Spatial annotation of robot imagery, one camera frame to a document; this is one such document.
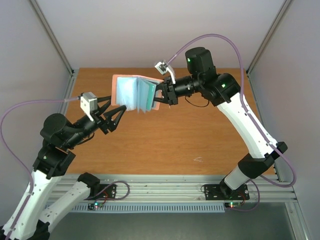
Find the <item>pink leather card holder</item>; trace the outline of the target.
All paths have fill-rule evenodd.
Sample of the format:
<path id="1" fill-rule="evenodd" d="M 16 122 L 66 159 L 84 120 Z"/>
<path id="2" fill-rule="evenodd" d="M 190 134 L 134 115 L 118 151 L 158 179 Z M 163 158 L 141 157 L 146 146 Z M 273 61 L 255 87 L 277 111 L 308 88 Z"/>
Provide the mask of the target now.
<path id="1" fill-rule="evenodd" d="M 163 82 L 162 79 L 143 75 L 114 74 L 111 86 L 111 105 L 125 105 L 127 111 L 149 112 L 146 110 L 149 90 L 148 83 L 158 85 L 161 82 Z M 158 91 L 155 92 L 154 98 L 161 96 L 161 92 Z M 153 102 L 151 110 L 158 110 L 159 108 L 160 103 Z"/>

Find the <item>teal VIP card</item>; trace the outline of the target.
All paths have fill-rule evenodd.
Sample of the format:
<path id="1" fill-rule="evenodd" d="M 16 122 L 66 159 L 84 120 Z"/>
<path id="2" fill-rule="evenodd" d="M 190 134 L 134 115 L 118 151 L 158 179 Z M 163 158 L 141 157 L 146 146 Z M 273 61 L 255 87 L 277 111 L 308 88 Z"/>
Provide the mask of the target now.
<path id="1" fill-rule="evenodd" d="M 146 110 L 150 111 L 153 106 L 157 85 L 152 82 L 148 82 L 147 84 L 148 84 L 148 95 L 147 95 L 147 102 L 146 102 Z"/>

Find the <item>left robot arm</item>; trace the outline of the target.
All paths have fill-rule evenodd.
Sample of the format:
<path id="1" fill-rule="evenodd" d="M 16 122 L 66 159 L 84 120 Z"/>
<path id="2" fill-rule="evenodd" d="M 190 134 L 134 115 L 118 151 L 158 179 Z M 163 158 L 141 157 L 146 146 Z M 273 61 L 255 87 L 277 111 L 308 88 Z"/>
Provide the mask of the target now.
<path id="1" fill-rule="evenodd" d="M 91 140 L 97 130 L 104 134 L 113 132 L 127 109 L 125 105 L 110 109 L 110 96 L 97 97 L 91 92 L 82 93 L 77 100 L 84 116 L 75 123 L 61 113 L 54 113 L 44 121 L 40 131 L 42 147 L 29 173 L 28 186 L 14 213 L 0 228 L 1 239 L 47 240 L 78 203 L 87 200 L 89 208 L 97 210 L 106 201 L 115 199 L 115 183 L 101 188 L 100 180 L 86 172 L 56 202 L 47 204 L 75 158 L 73 149 Z"/>

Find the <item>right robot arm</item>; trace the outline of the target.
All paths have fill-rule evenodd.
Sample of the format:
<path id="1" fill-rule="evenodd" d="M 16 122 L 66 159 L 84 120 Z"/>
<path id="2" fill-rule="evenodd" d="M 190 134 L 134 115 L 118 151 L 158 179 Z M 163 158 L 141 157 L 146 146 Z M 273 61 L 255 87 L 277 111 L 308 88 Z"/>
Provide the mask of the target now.
<path id="1" fill-rule="evenodd" d="M 229 73 L 217 73 L 208 49 L 192 48 L 185 53 L 185 59 L 189 75 L 179 79 L 174 78 L 173 69 L 165 61 L 154 66 L 162 75 L 170 74 L 156 87 L 162 96 L 155 101 L 176 105 L 180 97 L 200 93 L 232 123 L 247 146 L 248 154 L 219 183 L 218 192 L 224 199 L 230 199 L 244 183 L 268 170 L 288 147 L 285 142 L 278 142 L 268 135 L 241 96 L 236 79 Z"/>

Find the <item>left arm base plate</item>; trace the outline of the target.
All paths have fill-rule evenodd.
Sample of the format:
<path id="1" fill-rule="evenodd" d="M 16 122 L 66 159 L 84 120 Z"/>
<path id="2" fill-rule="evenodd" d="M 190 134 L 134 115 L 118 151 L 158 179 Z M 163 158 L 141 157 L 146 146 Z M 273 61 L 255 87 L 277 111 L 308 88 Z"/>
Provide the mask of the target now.
<path id="1" fill-rule="evenodd" d="M 98 184 L 90 190 L 89 197 L 86 200 L 98 200 L 98 199 L 115 199 L 116 198 L 117 185 L 112 184 L 108 187 L 108 184 Z"/>

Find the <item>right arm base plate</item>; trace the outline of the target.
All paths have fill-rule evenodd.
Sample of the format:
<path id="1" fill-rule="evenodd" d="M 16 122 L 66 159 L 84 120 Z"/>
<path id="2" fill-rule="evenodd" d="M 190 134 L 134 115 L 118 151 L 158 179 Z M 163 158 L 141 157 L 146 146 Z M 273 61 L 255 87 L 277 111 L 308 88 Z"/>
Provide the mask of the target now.
<path id="1" fill-rule="evenodd" d="M 249 190 L 246 184 L 242 184 L 236 190 L 226 190 L 223 192 L 219 184 L 204 184 L 200 187 L 200 191 L 204 193 L 206 201 L 235 201 L 249 200 Z"/>

